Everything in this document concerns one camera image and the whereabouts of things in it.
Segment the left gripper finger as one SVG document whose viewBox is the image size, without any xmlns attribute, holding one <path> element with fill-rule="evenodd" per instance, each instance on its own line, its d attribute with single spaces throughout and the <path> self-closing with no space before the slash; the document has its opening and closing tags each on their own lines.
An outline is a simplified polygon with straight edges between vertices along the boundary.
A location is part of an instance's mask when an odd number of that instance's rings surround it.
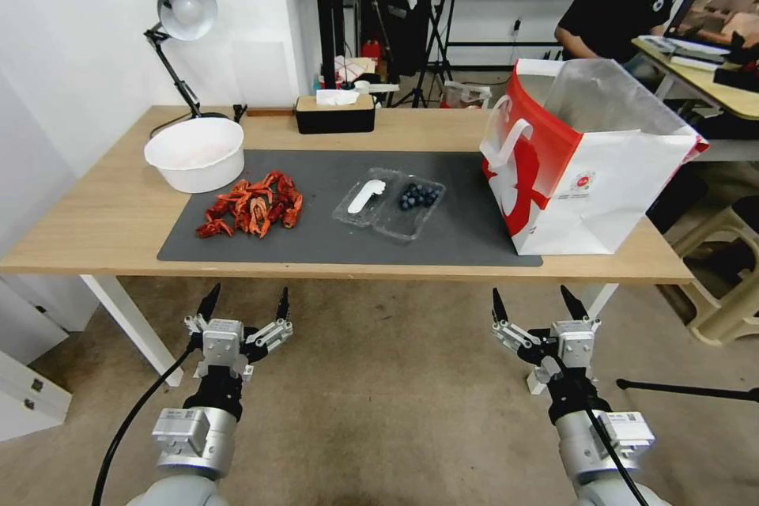
<svg viewBox="0 0 759 506">
<path fill-rule="evenodd" d="M 202 298 L 196 312 L 193 315 L 188 315 L 184 318 L 183 322 L 188 329 L 191 341 L 195 342 L 202 340 L 202 334 L 210 324 L 220 292 L 221 283 L 218 282 Z"/>
<path fill-rule="evenodd" d="M 293 335 L 290 321 L 289 288 L 283 288 L 274 320 L 249 334 L 244 343 L 245 353 L 272 353 Z"/>
</svg>

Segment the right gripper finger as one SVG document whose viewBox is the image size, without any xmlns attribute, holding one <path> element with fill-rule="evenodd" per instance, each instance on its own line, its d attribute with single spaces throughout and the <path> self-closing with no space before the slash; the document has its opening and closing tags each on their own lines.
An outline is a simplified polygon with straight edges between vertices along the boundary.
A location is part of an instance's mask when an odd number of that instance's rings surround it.
<svg viewBox="0 0 759 506">
<path fill-rule="evenodd" d="M 541 340 L 538 337 L 509 320 L 497 288 L 493 288 L 492 295 L 493 307 L 491 315 L 493 324 L 491 326 L 491 333 L 498 342 L 514 353 L 518 353 L 520 349 L 529 350 L 539 346 Z"/>
<path fill-rule="evenodd" d="M 594 340 L 600 320 L 589 316 L 583 303 L 566 285 L 561 285 L 561 295 L 571 317 L 561 324 L 561 337 L 577 341 Z"/>
</svg>

